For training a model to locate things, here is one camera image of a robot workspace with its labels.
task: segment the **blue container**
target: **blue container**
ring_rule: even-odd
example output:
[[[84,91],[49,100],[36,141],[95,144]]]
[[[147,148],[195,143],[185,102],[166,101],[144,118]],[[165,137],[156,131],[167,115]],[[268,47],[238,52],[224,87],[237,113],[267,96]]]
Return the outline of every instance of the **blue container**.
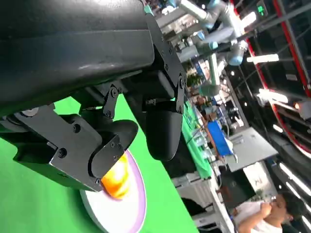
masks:
[[[229,146],[225,140],[225,135],[216,121],[209,122],[207,128],[216,144],[218,153],[221,157],[231,155]]]

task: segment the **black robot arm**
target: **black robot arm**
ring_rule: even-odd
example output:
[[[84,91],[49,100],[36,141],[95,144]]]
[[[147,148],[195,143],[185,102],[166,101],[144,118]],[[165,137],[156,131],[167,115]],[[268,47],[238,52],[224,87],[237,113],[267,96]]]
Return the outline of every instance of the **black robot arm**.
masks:
[[[0,137],[28,168],[100,191],[100,178],[138,130],[132,121],[113,121],[123,83],[132,86],[127,95],[143,97],[150,154],[170,160],[181,134],[186,74],[140,1],[60,2],[22,2],[0,23]],[[53,102],[67,96],[81,104],[79,115],[54,111]]]

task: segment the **orange fruit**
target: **orange fruit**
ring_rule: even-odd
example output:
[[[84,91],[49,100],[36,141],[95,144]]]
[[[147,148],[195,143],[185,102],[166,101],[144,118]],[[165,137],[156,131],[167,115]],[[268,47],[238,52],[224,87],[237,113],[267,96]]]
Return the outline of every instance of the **orange fruit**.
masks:
[[[127,155],[124,154],[101,179],[107,193],[123,199],[130,189]]]

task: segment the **green table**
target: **green table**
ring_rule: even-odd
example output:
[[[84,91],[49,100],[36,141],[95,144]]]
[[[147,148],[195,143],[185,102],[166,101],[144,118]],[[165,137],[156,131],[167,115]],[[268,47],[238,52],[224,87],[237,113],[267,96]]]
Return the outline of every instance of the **green table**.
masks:
[[[56,103],[62,114],[78,112],[71,98]],[[124,97],[118,98],[115,119],[134,116]],[[0,139],[0,223],[3,233],[99,233],[78,190],[62,187],[14,162],[17,149]],[[161,162],[147,150],[142,130],[130,146],[142,172],[147,215],[142,233],[193,233],[197,229]]]
[[[202,157],[202,149],[198,147],[192,137],[192,131],[196,129],[198,124],[197,116],[192,109],[189,101],[184,105],[182,133],[187,142],[187,147],[193,158],[194,164],[201,178],[208,178],[212,174],[209,162]]]

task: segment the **white plate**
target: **white plate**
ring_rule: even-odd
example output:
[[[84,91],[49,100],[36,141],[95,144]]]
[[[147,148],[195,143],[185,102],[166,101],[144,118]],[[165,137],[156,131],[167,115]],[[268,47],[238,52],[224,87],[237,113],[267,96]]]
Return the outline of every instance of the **white plate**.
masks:
[[[143,226],[147,199],[140,169],[129,152],[130,190],[124,199],[116,200],[105,191],[91,192],[81,190],[86,210],[96,225],[108,233],[137,233]]]

